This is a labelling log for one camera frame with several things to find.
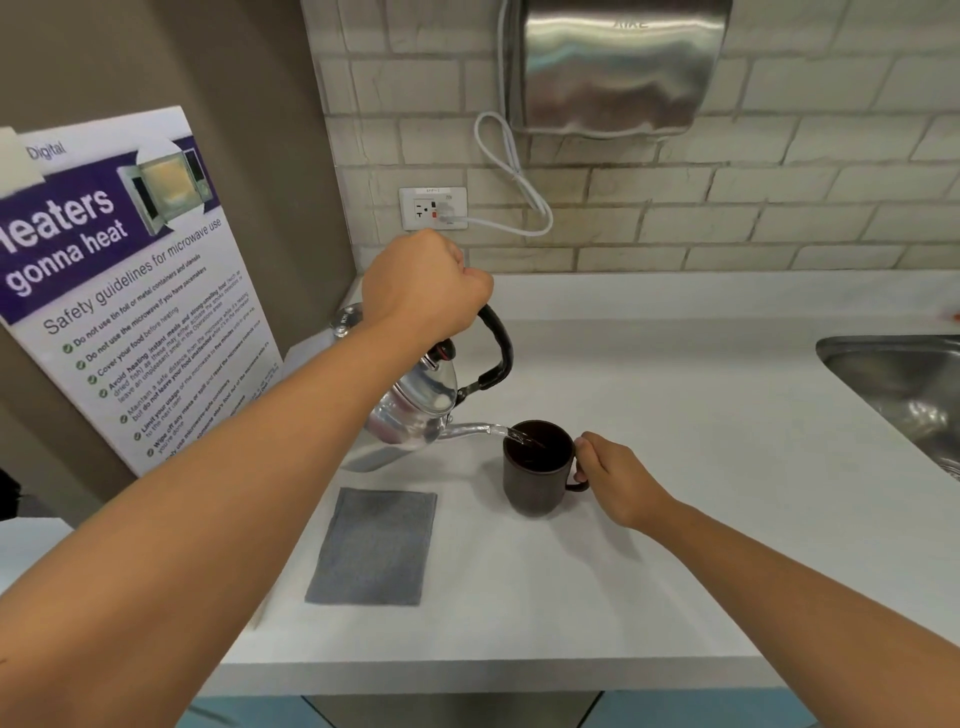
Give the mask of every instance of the electrical outlet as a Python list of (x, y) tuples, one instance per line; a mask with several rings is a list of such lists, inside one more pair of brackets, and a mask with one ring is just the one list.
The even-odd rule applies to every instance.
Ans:
[(400, 220), (406, 231), (466, 230), (466, 187), (401, 187)]

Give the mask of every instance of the poster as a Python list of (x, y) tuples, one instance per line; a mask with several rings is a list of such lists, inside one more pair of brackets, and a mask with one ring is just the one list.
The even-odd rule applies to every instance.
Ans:
[(182, 109), (18, 137), (0, 318), (142, 475), (279, 379), (281, 358)]

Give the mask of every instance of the gray cloth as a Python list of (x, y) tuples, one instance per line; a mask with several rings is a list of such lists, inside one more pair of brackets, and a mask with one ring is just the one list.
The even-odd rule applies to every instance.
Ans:
[(313, 604), (420, 604), (437, 494), (341, 488), (306, 591)]

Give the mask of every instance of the blue cabinet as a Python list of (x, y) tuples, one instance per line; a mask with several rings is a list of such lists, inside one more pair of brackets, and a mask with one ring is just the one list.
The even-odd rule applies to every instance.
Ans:
[(301, 697), (197, 698), (177, 728), (332, 728)]
[(613, 691), (583, 728), (807, 728), (816, 719), (781, 690)]

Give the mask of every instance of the mug rim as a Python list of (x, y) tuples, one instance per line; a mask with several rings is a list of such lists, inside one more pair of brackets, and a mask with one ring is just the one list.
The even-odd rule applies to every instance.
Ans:
[[(571, 457), (572, 459), (576, 459), (577, 449), (576, 449), (576, 447), (575, 447), (574, 444), (573, 444), (573, 438), (570, 437), (570, 433), (569, 433), (569, 432), (567, 432), (565, 429), (563, 429), (562, 427), (560, 427), (560, 426), (557, 425), (556, 423), (552, 423), (552, 422), (550, 422), (549, 420), (524, 420), (523, 422), (516, 423), (516, 425), (511, 425), (511, 429), (518, 428), (518, 427), (520, 427), (521, 425), (530, 425), (530, 424), (550, 425), (551, 427), (555, 427), (557, 430), (559, 430), (559, 431), (564, 435), (564, 437), (566, 437), (567, 442), (570, 444), (570, 457)], [(513, 442), (513, 441), (504, 438), (504, 440), (503, 440), (503, 456), (504, 456), (507, 460), (510, 461), (510, 464), (511, 464), (511, 465), (513, 465), (515, 468), (517, 468), (517, 469), (519, 469), (519, 470), (524, 471), (525, 473), (529, 473), (530, 475), (556, 475), (557, 473), (561, 473), (561, 472), (564, 471), (564, 470), (568, 471), (568, 470), (570, 469), (570, 463), (566, 463), (565, 465), (561, 465), (559, 468), (556, 468), (556, 469), (554, 469), (554, 470), (552, 470), (552, 471), (535, 471), (535, 470), (531, 470), (530, 468), (526, 468), (526, 467), (520, 465), (519, 463), (517, 463), (517, 462), (515, 461), (515, 459), (511, 456), (511, 454), (507, 451), (507, 445), (508, 445), (509, 443), (511, 443), (511, 442)]]

